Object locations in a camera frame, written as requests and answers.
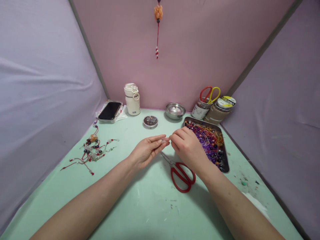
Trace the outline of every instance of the yellow and red scissors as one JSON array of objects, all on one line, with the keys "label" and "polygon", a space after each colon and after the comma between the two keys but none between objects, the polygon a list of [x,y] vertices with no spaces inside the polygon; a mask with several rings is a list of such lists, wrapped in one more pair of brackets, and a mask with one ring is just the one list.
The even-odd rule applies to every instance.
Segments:
[{"label": "yellow and red scissors", "polygon": [[[206,96],[205,98],[202,98],[202,93],[203,93],[203,91],[206,90],[207,88],[209,88],[210,90],[209,90],[207,96]],[[211,100],[213,90],[215,90],[215,89],[218,89],[218,90],[219,90],[219,93],[218,93],[218,95],[217,95],[217,97],[216,97],[215,99]],[[220,88],[218,88],[218,87],[214,87],[214,88],[211,87],[211,86],[205,87],[205,88],[201,91],[201,93],[200,93],[200,100],[205,103],[205,102],[207,101],[207,98],[209,98],[209,101],[207,102],[207,104],[211,104],[211,103],[213,103],[215,100],[217,100],[218,97],[220,97],[220,92],[221,92],[221,91],[220,91]]]},{"label": "yellow and red scissors", "polygon": [[[170,158],[168,158],[167,155],[165,155],[163,152],[160,152],[162,154],[162,156],[164,157],[165,160],[168,161],[168,163],[170,163],[172,165],[172,168],[171,168],[171,179],[172,179],[172,182],[174,184],[174,186],[177,188],[178,191],[182,192],[182,193],[187,193],[190,191],[191,189],[191,186],[196,182],[196,175],[195,173],[190,169],[188,168],[187,165],[185,165],[184,163],[174,163]],[[186,172],[182,169],[182,167],[180,167],[180,165],[182,166],[185,166],[186,168],[188,168],[191,173],[192,173],[192,176],[193,176],[193,179],[191,180],[188,175],[186,174]],[[179,171],[184,175],[184,177],[175,169],[176,166]],[[173,178],[173,173],[175,173],[185,184],[188,185],[188,188],[183,190],[181,188],[178,187],[178,185],[176,184],[174,178]]]}]

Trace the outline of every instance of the small round tin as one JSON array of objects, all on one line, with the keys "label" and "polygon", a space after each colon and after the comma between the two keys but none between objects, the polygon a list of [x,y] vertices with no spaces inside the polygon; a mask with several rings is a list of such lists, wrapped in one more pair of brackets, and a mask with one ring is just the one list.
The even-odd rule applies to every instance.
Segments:
[{"label": "small round tin", "polygon": [[158,119],[155,116],[146,116],[143,119],[143,126],[147,129],[154,129],[158,126]]}]

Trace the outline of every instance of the smartphone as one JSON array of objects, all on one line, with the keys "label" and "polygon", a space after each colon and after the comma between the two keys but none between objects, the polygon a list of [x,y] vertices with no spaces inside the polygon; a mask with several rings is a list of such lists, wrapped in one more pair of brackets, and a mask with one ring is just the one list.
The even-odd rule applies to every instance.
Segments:
[{"label": "smartphone", "polygon": [[121,103],[109,102],[99,115],[101,120],[113,120],[121,107]]}]

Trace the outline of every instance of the purple fabric wall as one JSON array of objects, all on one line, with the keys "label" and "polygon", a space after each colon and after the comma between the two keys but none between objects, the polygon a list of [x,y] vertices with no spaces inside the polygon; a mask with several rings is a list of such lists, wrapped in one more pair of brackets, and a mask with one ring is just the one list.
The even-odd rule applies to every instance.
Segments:
[{"label": "purple fabric wall", "polygon": [[68,0],[0,1],[0,235],[106,100]]},{"label": "purple fabric wall", "polygon": [[223,126],[320,239],[320,1],[304,0],[233,97]]}]

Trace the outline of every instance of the mint green table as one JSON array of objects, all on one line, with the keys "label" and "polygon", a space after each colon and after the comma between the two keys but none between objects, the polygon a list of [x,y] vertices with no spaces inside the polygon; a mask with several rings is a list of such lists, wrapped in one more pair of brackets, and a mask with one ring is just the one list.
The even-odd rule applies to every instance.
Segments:
[{"label": "mint green table", "polygon": [[[157,128],[148,130],[142,126],[142,120],[147,115],[159,119]],[[69,164],[69,159],[82,156],[83,150],[79,147],[94,132],[90,128],[17,212],[1,240],[29,239],[55,212],[126,158],[140,140],[159,134],[169,136],[182,126],[182,120],[168,120],[163,111],[142,109],[138,116],[129,116],[115,124],[98,125],[101,142],[110,138],[118,138],[120,142],[112,142],[109,146],[116,148],[98,162],[88,163],[94,176],[85,166],[78,164],[60,171]],[[230,165],[230,172],[226,174],[229,180],[268,209],[271,223],[286,239],[302,239],[274,196],[224,131],[223,136]],[[164,152],[179,161],[170,145]],[[248,180],[247,186],[242,185],[244,178]],[[158,155],[135,178],[90,239],[233,238],[203,182],[197,178],[189,193],[180,193],[172,183],[168,162]]]}]

